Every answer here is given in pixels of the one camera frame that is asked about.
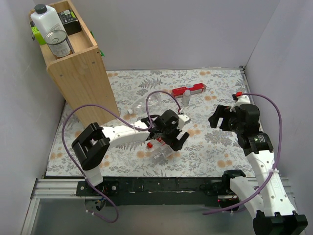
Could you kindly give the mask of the clear bottle with red cap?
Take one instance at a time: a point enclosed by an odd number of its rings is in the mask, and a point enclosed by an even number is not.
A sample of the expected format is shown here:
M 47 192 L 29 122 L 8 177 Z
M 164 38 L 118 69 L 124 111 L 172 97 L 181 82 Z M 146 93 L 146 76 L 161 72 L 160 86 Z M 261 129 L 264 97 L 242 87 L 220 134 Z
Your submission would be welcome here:
M 159 157 L 167 158 L 174 153 L 173 149 L 161 140 L 150 140 L 147 144 L 150 156 L 154 159 Z

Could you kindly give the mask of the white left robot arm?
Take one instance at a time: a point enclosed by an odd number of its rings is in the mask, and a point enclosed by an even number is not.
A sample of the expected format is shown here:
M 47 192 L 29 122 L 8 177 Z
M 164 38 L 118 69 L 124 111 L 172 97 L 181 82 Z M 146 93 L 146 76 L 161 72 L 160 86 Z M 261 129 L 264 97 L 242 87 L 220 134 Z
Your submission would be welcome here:
M 99 126 L 92 123 L 72 143 L 72 149 L 78 158 L 87 179 L 87 190 L 94 196 L 104 190 L 100 164 L 106 152 L 118 145 L 131 142 L 162 140 L 172 150 L 179 151 L 189 137 L 185 132 L 180 139 L 183 127 L 191 121 L 185 114 L 167 110 L 162 115 L 153 115 L 152 120 L 143 118 L 130 126 Z

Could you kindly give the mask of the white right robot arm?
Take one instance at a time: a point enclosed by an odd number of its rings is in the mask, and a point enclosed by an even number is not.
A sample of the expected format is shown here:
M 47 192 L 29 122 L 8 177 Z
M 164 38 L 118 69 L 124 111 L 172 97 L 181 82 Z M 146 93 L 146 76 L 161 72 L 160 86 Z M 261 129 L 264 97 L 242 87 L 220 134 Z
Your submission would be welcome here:
M 252 166 L 259 186 L 255 193 L 241 171 L 224 173 L 222 191 L 236 194 L 244 202 L 253 219 L 253 229 L 257 235 L 299 235 L 307 227 L 306 216 L 298 214 L 290 202 L 277 168 L 274 165 L 273 146 L 269 136 L 260 130 L 259 108 L 252 104 L 241 104 L 234 108 L 218 105 L 208 119 L 216 128 L 222 119 L 220 129 L 237 135 L 238 144 Z

